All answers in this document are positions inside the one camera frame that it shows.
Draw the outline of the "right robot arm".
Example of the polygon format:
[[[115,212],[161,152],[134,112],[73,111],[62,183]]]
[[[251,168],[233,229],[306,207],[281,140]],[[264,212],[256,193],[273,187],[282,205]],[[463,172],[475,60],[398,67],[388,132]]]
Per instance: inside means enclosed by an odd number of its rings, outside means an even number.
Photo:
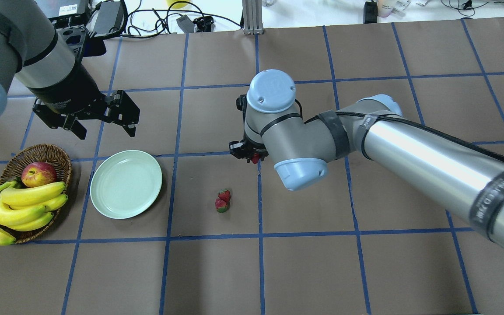
[[[504,249],[503,155],[404,119],[384,94],[303,120],[296,85],[281,70],[256,74],[235,103],[244,133],[230,153],[249,163],[270,156],[289,191],[319,182],[328,163],[357,151]]]

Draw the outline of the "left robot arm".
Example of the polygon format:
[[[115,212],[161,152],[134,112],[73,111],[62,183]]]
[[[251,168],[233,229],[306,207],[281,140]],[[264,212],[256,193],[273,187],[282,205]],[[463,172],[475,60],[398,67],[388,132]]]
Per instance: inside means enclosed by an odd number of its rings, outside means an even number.
[[[140,108],[125,91],[100,92],[82,64],[94,38],[85,26],[57,30],[34,0],[0,0],[0,116],[16,78],[36,97],[32,110],[49,128],[83,140],[81,121],[100,120],[134,137]]]

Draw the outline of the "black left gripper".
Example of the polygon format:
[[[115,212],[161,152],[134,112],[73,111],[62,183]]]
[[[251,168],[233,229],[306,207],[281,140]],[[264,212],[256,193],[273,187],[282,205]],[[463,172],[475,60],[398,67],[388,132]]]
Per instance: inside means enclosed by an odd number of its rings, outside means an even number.
[[[116,124],[129,137],[135,137],[140,119],[140,108],[124,91],[115,91],[104,96],[100,91],[77,92],[63,100],[54,94],[44,94],[42,90],[32,90],[40,103],[36,102],[33,112],[52,129],[63,127],[80,140],[86,139],[87,130],[79,120],[97,119]]]

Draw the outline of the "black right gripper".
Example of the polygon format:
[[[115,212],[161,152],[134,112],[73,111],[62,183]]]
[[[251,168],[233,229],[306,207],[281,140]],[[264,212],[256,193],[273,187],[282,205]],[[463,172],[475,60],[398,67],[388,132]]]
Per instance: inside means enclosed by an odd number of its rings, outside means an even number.
[[[242,112],[243,121],[243,139],[241,141],[229,142],[229,152],[232,156],[239,160],[250,160],[252,155],[258,152],[262,158],[265,160],[269,156],[269,153],[263,143],[253,141],[246,133],[246,127],[248,127],[248,122],[246,121],[246,110],[247,110],[247,97],[246,94],[240,95],[236,100],[236,107]]]

